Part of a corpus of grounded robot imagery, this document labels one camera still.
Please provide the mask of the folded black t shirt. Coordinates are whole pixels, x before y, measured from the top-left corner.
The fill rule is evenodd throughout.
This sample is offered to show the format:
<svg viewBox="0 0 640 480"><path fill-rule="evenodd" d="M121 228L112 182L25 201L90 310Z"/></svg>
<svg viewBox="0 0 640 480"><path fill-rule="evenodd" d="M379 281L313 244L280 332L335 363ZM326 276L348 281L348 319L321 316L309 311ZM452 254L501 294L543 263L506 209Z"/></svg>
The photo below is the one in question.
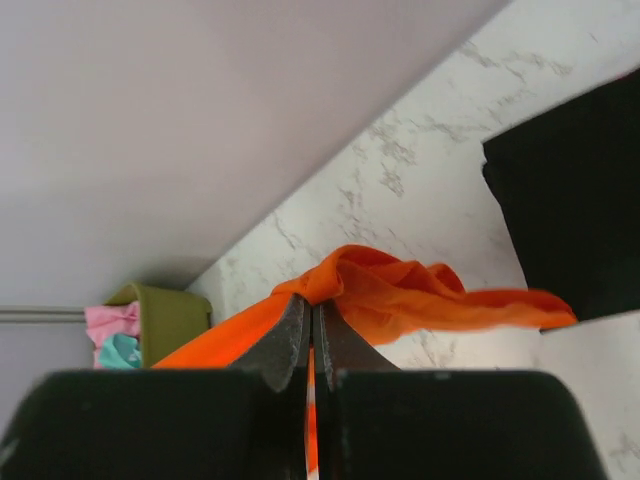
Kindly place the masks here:
<svg viewBox="0 0 640 480"><path fill-rule="evenodd" d="M482 174L529 287L581 320L639 307L639 73L483 144Z"/></svg>

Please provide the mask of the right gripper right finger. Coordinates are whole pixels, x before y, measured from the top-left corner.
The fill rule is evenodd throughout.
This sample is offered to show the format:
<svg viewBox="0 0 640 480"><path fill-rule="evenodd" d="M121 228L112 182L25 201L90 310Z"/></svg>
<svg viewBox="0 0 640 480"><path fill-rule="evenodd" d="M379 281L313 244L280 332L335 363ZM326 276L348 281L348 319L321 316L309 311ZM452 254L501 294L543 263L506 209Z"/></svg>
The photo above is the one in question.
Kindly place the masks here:
<svg viewBox="0 0 640 480"><path fill-rule="evenodd" d="M323 479L602 479L573 394L535 370L401 370L312 313Z"/></svg>

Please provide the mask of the orange t shirt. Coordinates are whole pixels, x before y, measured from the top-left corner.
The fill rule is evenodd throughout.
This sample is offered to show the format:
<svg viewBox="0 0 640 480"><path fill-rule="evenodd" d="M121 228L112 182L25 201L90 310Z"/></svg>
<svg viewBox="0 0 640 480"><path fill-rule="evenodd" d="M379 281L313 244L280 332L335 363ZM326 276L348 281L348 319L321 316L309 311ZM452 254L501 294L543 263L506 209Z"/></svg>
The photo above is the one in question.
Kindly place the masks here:
<svg viewBox="0 0 640 480"><path fill-rule="evenodd" d="M573 325L571 308L537 290L466 291L446 265L403 262L378 250L343 246L317 267L277 286L272 294L206 331L157 363L155 369L229 366L261 340L287 303L302 297L311 308L305 453L307 472L318 469L315 356L312 313L327 302L376 351L418 329L468 331L509 325L552 329Z"/></svg>

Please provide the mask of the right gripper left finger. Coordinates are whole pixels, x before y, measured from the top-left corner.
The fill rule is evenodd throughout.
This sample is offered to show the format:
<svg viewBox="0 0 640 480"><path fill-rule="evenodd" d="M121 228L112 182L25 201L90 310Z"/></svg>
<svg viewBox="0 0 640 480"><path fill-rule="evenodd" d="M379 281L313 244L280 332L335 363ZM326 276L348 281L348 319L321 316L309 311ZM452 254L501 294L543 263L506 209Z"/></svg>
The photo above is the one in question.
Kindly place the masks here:
<svg viewBox="0 0 640 480"><path fill-rule="evenodd" d="M5 479L303 479L310 305L292 297L218 369L42 378L1 441Z"/></svg>

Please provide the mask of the olive green plastic bin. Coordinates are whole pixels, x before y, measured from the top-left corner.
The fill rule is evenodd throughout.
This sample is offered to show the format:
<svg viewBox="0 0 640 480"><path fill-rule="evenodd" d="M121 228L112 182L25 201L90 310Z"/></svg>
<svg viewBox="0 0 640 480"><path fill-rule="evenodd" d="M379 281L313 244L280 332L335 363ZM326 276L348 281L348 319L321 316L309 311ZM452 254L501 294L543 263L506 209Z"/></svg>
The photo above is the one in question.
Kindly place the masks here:
<svg viewBox="0 0 640 480"><path fill-rule="evenodd" d="M139 304L142 367L154 366L211 326L210 302L198 295L140 283L129 283L106 306Z"/></svg>

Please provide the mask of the left aluminium frame post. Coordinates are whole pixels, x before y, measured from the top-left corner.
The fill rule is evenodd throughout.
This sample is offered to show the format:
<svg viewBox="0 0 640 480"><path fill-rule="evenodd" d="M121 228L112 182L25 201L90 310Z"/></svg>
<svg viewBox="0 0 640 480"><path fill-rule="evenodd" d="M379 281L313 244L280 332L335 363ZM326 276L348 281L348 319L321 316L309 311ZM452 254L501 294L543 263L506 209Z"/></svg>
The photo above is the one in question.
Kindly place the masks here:
<svg viewBox="0 0 640 480"><path fill-rule="evenodd" d="M0 311L2 324L84 324L81 308L6 306Z"/></svg>

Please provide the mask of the teal t shirt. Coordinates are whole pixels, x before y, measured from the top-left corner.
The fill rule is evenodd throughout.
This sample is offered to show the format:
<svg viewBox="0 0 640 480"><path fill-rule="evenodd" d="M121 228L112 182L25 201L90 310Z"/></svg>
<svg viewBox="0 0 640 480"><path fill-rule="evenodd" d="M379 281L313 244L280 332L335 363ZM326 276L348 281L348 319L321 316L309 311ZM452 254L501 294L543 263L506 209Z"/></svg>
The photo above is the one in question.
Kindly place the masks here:
<svg viewBox="0 0 640 480"><path fill-rule="evenodd" d="M142 367L139 340L125 334L106 338L97 356L97 365L104 369L137 369Z"/></svg>

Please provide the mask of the pink t shirt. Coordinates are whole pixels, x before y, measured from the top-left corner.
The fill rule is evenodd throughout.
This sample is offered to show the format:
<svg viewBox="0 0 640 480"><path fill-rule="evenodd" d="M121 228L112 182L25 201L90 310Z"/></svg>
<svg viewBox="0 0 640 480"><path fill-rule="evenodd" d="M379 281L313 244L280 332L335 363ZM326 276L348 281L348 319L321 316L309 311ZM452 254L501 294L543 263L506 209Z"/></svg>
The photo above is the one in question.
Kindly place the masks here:
<svg viewBox="0 0 640 480"><path fill-rule="evenodd" d="M122 306L93 306L84 310L86 321L86 333L94 347L94 367L97 365L97 356L103 342L114 334L125 334L136 337L140 347L140 313L139 302Z"/></svg>

